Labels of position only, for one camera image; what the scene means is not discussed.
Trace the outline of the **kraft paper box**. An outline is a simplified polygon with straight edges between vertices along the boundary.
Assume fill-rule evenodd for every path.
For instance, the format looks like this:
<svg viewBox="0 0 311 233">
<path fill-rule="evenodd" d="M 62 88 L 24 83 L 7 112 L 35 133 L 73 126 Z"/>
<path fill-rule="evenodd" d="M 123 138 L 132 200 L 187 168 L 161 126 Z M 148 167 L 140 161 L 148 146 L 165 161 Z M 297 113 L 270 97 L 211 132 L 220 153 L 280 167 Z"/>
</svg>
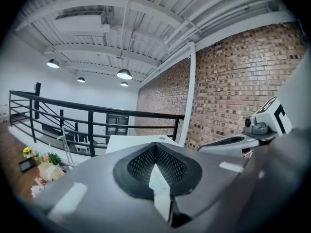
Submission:
<svg viewBox="0 0 311 233">
<path fill-rule="evenodd" d="M 53 165 L 52 163 L 43 162 L 38 166 L 39 169 L 39 175 L 40 177 L 45 181 L 53 181 L 58 180 L 60 177 L 62 177 L 65 173 L 63 170 Z"/>
</svg>

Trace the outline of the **black picture frame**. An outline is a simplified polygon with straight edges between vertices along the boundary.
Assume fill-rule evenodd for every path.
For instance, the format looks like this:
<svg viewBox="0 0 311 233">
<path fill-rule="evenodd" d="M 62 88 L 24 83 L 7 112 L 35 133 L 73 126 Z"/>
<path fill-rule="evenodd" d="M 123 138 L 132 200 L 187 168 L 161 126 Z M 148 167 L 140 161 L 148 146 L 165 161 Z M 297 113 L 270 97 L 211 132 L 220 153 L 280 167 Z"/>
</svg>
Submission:
<svg viewBox="0 0 311 233">
<path fill-rule="evenodd" d="M 36 163 L 35 163 L 35 160 L 33 159 L 33 157 L 27 158 L 26 160 L 19 162 L 18 165 L 19 165 L 20 171 L 22 173 L 36 167 Z"/>
</svg>

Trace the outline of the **metal stand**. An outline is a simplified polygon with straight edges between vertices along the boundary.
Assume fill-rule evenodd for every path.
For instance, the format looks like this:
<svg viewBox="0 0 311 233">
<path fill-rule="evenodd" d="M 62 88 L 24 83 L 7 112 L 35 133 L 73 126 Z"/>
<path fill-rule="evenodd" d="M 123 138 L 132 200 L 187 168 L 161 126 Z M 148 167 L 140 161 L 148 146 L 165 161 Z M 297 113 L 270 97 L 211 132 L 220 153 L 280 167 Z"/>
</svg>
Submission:
<svg viewBox="0 0 311 233">
<path fill-rule="evenodd" d="M 68 143 L 67 143 L 64 125 L 61 126 L 61 132 L 62 132 L 62 134 L 57 137 L 57 140 L 63 142 L 64 151 L 65 151 L 65 154 L 66 154 L 66 157 L 67 157 L 69 168 L 73 169 L 75 167 L 75 164 L 74 164 L 74 161 L 72 159 L 72 156 L 71 156 L 71 153 L 70 153 L 70 150 L 69 150 L 69 146 L 68 146 Z"/>
</svg>

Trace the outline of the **black metal railing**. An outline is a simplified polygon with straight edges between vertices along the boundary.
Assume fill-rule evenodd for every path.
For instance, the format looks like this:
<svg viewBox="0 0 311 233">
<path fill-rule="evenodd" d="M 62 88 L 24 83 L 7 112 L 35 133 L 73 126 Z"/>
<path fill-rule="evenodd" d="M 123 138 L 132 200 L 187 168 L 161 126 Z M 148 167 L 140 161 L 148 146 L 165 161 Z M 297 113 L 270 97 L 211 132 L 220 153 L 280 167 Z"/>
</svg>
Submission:
<svg viewBox="0 0 311 233">
<path fill-rule="evenodd" d="M 113 126 L 113 124 L 94 121 L 95 113 L 174 120 L 172 126 L 142 127 L 143 129 L 172 129 L 173 133 L 169 136 L 172 140 L 176 140 L 179 121 L 184 119 L 183 115 L 110 109 L 42 98 L 39 95 L 40 89 L 41 84 L 37 83 L 34 93 L 13 90 L 9 92 L 9 103 L 14 104 L 9 107 L 11 126 L 28 135 L 32 142 L 51 146 L 52 144 L 37 137 L 37 134 L 57 140 L 57 137 L 62 134 L 61 126 L 64 125 L 67 143 L 76 145 L 78 149 L 85 149 L 85 156 L 94 157 L 96 149 L 107 148 L 107 144 L 99 143 L 95 138 L 109 139 L 111 137 L 106 134 L 94 133 L 94 126 Z M 87 120 L 65 117 L 65 108 L 87 112 Z"/>
</svg>

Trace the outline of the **green plant with pink flowers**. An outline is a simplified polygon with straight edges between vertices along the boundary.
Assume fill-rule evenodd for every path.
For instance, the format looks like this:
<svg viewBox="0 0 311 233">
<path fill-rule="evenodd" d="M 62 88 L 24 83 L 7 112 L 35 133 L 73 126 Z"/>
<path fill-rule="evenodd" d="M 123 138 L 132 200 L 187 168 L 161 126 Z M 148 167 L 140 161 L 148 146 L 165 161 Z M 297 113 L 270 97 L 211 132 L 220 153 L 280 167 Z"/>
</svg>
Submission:
<svg viewBox="0 0 311 233">
<path fill-rule="evenodd" d="M 48 153 L 49 162 L 57 166 L 61 163 L 61 158 L 56 153 Z"/>
</svg>

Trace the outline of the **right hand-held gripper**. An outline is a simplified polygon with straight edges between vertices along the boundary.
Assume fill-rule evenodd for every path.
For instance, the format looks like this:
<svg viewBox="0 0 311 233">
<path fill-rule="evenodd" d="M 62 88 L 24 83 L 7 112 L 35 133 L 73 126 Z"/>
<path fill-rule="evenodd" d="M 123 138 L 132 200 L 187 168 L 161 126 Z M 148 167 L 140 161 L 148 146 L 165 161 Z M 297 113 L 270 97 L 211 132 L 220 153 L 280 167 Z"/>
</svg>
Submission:
<svg viewBox="0 0 311 233">
<path fill-rule="evenodd" d="M 292 130 L 292 124 L 276 96 L 271 97 L 257 112 L 244 123 L 243 134 L 222 138 L 202 145 L 199 152 L 216 155 L 244 157 L 254 150 L 258 140 L 270 140 Z"/>
</svg>

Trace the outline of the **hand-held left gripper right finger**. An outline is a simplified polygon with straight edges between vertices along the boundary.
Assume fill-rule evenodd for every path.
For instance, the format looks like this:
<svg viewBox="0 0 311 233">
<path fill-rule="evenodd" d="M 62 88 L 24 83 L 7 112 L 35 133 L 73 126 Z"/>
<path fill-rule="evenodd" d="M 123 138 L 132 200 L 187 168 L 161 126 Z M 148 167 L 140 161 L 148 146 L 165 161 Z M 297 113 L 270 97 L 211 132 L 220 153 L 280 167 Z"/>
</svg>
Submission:
<svg viewBox="0 0 311 233">
<path fill-rule="evenodd" d="M 171 228 L 194 220 L 219 198 L 247 160 L 155 145 L 155 208 Z"/>
</svg>

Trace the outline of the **white vertical pipe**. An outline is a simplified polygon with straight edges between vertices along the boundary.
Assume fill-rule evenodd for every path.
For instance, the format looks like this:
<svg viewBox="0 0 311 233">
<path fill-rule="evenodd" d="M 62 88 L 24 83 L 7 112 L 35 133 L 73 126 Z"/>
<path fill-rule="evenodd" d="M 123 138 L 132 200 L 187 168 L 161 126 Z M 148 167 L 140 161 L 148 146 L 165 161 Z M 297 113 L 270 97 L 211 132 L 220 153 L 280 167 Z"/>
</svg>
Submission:
<svg viewBox="0 0 311 233">
<path fill-rule="evenodd" d="M 189 42 L 187 46 L 190 48 L 190 79 L 189 79 L 188 96 L 187 96 L 187 104 L 186 104 L 184 122 L 183 122 L 182 132 L 181 132 L 180 139 L 179 139 L 179 146 L 181 147 L 184 147 L 186 138 L 187 138 L 190 117 L 191 117 L 192 102 L 193 102 L 193 96 L 194 96 L 195 73 L 196 73 L 195 43 Z"/>
</svg>

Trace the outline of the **white table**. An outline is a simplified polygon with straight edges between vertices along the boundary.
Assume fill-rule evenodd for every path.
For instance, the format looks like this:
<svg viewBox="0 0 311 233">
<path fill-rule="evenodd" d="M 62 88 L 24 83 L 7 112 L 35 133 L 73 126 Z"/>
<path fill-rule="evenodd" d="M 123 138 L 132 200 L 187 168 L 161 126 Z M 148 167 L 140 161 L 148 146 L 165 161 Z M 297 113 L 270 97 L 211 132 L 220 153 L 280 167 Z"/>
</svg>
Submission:
<svg viewBox="0 0 311 233">
<path fill-rule="evenodd" d="M 178 146 L 176 142 L 166 135 L 143 135 L 143 136 L 125 136 L 125 135 L 112 135 L 107 145 L 106 154 L 116 152 L 133 146 L 142 144 L 149 144 L 153 142 L 169 143 Z"/>
</svg>

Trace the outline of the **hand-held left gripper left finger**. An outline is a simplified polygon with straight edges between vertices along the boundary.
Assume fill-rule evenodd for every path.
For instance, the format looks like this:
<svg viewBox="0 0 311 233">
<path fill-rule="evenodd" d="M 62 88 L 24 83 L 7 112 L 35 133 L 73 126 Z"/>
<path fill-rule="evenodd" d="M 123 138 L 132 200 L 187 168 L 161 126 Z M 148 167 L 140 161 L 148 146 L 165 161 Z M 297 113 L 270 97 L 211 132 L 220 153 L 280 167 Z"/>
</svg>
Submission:
<svg viewBox="0 0 311 233">
<path fill-rule="evenodd" d="M 168 233 L 152 201 L 129 196 L 114 180 L 117 161 L 138 149 L 90 158 L 44 188 L 32 206 L 45 226 L 55 233 Z"/>
</svg>

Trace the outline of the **white pink flower bouquet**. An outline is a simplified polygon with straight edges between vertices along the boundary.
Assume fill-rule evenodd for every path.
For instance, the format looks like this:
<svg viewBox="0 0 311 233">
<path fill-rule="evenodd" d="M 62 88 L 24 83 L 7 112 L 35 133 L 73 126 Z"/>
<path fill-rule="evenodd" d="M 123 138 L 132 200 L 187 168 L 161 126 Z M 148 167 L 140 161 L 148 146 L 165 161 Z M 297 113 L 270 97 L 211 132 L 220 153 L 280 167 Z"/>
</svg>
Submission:
<svg viewBox="0 0 311 233">
<path fill-rule="evenodd" d="M 43 190 L 45 186 L 43 185 L 33 185 L 31 187 L 31 195 L 33 198 L 36 198 Z"/>
</svg>

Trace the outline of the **black cabinet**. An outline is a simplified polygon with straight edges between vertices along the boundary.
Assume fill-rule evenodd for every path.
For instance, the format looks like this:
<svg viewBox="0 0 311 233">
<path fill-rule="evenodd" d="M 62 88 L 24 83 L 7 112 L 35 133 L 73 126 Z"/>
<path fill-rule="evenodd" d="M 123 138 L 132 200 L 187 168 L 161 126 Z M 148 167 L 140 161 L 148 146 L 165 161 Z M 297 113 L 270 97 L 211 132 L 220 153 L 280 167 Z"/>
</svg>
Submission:
<svg viewBox="0 0 311 233">
<path fill-rule="evenodd" d="M 128 125 L 129 117 L 115 114 L 106 115 L 106 124 L 113 124 L 113 126 L 106 126 L 106 135 L 127 135 L 128 128 L 124 125 Z"/>
</svg>

